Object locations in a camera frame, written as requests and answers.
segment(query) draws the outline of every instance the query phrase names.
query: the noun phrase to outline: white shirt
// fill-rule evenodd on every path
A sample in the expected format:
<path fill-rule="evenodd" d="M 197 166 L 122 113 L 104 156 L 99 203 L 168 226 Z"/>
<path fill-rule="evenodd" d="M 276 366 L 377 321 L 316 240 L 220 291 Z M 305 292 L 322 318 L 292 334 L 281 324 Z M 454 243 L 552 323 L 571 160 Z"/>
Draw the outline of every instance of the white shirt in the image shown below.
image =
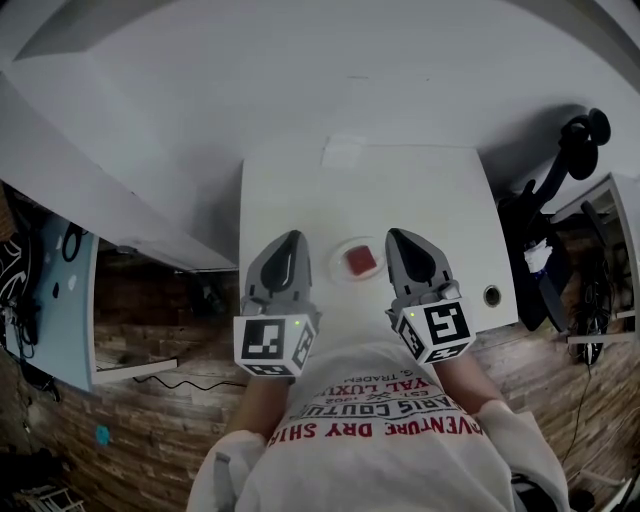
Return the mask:
<path fill-rule="evenodd" d="M 527 510 L 513 475 L 569 510 L 562 468 L 530 413 L 492 401 L 471 417 L 438 384 L 399 344 L 310 357 L 271 439 L 222 438 L 188 510 Z"/>

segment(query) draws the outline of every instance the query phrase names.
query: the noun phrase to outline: white plate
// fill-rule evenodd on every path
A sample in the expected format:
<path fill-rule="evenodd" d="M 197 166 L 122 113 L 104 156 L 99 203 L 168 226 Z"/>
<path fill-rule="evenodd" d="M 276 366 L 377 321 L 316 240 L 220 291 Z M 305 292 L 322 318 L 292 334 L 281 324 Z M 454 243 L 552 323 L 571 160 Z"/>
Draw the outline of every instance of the white plate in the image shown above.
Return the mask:
<path fill-rule="evenodd" d="M 366 245 L 369 248 L 373 259 L 376 260 L 376 266 L 359 276 L 354 276 L 345 254 L 361 245 Z M 381 276 L 387 275 L 386 267 L 384 240 L 378 240 L 372 236 L 359 236 L 345 240 L 329 256 L 329 276 L 332 281 L 338 284 L 361 283 L 380 279 Z"/>

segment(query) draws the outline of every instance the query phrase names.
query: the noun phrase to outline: floor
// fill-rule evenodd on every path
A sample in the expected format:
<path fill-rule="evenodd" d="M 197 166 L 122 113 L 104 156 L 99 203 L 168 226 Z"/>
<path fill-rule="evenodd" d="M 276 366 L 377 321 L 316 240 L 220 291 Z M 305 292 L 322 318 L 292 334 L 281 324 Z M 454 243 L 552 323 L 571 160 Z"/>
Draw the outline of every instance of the floor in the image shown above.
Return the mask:
<path fill-rule="evenodd" d="M 574 255 L 585 247 L 578 239 L 567 244 Z M 237 274 L 219 277 L 226 303 L 237 304 Z M 578 287 L 576 275 L 565 292 L 569 305 L 577 300 Z M 95 297 L 99 364 L 178 356 L 178 370 L 161 374 L 167 384 L 184 379 L 202 387 L 221 380 L 246 382 L 232 362 L 234 307 L 216 320 L 195 318 L 184 277 L 101 253 Z M 586 366 L 567 352 L 564 337 L 546 323 L 533 333 L 515 324 L 481 333 L 474 351 L 510 406 L 533 412 L 562 460 L 588 378 Z M 575 446 L 565 463 L 568 476 L 629 411 L 640 407 L 639 384 L 640 348 L 607 348 L 592 370 Z M 12 444 L 23 453 L 44 446 L 66 458 L 65 483 L 86 500 L 89 511 L 184 510 L 202 458 L 242 396 L 240 387 L 170 390 L 153 380 L 102 385 L 94 394 L 64 384 L 59 388 L 62 402 L 56 404 L 29 388 L 16 363 L 0 353 L 0 446 Z M 100 425 L 109 429 L 107 445 L 96 441 Z M 640 455 L 639 426 L 640 414 L 634 414 L 589 469 L 610 478 L 629 476 Z M 570 486 L 593 491 L 600 504 L 612 494 L 576 479 Z"/>

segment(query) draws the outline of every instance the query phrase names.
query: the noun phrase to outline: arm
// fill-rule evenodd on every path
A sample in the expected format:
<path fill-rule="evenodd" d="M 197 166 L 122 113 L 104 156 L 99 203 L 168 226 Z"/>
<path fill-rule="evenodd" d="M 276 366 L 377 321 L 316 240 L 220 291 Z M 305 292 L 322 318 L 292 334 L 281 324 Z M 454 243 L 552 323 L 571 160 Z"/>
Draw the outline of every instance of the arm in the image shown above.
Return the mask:
<path fill-rule="evenodd" d="M 469 414 L 476 414 L 491 400 L 505 401 L 498 387 L 468 351 L 460 357 L 434 363 L 433 369 L 443 391 Z"/>
<path fill-rule="evenodd" d="M 252 377 L 225 435 L 248 430 L 268 441 L 284 416 L 288 395 L 289 379 Z"/>
<path fill-rule="evenodd" d="M 444 392 L 474 415 L 511 469 L 513 490 L 523 508 L 568 511 L 562 467 L 533 415 L 511 412 L 498 387 L 469 352 L 433 368 Z"/>
<path fill-rule="evenodd" d="M 233 510 L 246 479 L 285 413 L 288 379 L 252 377 L 225 435 L 200 466 L 188 512 Z"/>

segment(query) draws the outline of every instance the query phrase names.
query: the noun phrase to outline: blue object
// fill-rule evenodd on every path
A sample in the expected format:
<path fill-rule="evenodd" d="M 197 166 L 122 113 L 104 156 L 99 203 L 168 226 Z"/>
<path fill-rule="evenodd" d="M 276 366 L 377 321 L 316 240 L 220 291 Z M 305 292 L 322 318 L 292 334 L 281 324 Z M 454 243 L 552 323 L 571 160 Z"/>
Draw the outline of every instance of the blue object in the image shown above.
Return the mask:
<path fill-rule="evenodd" d="M 43 261 L 35 264 L 42 265 L 42 275 L 33 292 L 40 308 L 36 314 L 38 344 L 29 363 L 62 382 L 91 391 L 98 237 L 79 228 L 75 232 L 69 236 L 69 221 L 55 214 L 40 231 Z M 7 326 L 6 337 L 7 349 L 19 354 L 13 326 Z"/>
<path fill-rule="evenodd" d="M 96 427 L 96 439 L 101 446 L 107 446 L 110 441 L 109 429 L 104 425 L 98 425 Z"/>

